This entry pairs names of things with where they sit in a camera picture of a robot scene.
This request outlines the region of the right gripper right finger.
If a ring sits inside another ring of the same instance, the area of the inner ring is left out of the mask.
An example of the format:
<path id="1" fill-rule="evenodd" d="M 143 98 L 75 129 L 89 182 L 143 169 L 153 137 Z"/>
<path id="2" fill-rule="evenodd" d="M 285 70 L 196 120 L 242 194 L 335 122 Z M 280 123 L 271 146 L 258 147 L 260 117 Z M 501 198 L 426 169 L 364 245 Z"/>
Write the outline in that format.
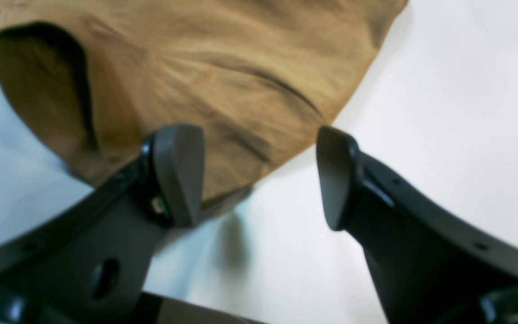
<path id="1" fill-rule="evenodd" d="M 518 248 L 475 228 L 365 154 L 317 135 L 323 212 L 360 244 L 390 324 L 518 324 Z"/>

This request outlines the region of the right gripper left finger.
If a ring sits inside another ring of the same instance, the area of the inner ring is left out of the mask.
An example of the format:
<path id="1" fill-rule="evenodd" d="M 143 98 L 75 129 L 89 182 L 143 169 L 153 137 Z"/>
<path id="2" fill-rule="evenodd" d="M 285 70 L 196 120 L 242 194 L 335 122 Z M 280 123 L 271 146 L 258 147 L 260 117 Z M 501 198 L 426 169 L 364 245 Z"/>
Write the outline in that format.
<path id="1" fill-rule="evenodd" d="M 0 323 L 131 318 L 156 245 L 200 220 L 200 126 L 160 128 L 140 156 L 55 219 L 0 246 Z"/>

